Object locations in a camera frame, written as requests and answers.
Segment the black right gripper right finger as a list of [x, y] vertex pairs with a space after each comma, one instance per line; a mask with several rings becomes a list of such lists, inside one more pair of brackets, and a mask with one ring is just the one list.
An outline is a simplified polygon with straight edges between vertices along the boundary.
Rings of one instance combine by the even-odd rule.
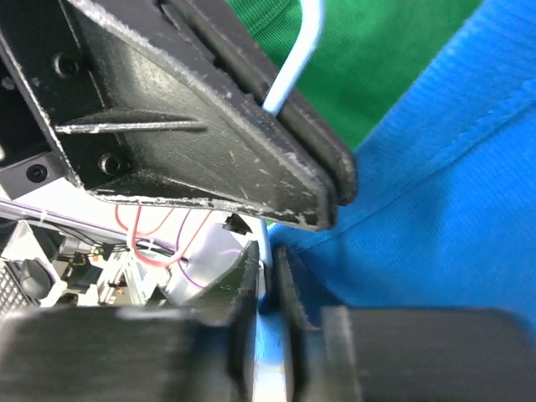
[[514, 315], [478, 308], [354, 308], [277, 248], [290, 401], [532, 401], [535, 342]]

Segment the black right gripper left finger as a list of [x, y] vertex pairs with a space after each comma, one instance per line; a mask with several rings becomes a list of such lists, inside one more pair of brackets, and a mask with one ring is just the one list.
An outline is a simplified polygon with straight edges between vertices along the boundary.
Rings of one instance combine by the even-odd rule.
[[234, 264], [229, 300], [182, 307], [54, 307], [1, 321], [4, 401], [249, 401], [259, 246]]

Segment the light blue wire hanger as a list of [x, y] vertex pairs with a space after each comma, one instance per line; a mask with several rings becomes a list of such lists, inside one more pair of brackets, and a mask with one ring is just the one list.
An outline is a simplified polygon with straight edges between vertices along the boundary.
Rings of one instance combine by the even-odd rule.
[[[301, 1], [301, 26], [285, 62], [271, 85], [262, 108], [277, 116], [314, 54], [325, 20], [324, 1]], [[286, 397], [280, 312], [258, 313], [255, 334], [254, 401], [283, 401]]]

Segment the blue tank top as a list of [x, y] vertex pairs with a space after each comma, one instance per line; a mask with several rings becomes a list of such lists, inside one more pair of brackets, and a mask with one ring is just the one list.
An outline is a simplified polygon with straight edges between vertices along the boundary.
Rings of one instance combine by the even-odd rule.
[[535, 4], [486, 1], [358, 148], [336, 227], [276, 226], [352, 307], [535, 320]]

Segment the green tank top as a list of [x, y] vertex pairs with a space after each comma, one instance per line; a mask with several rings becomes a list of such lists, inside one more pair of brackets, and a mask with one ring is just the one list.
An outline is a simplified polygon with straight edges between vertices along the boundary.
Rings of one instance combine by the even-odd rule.
[[467, 0], [328, 0], [298, 88], [355, 148], [479, 7]]

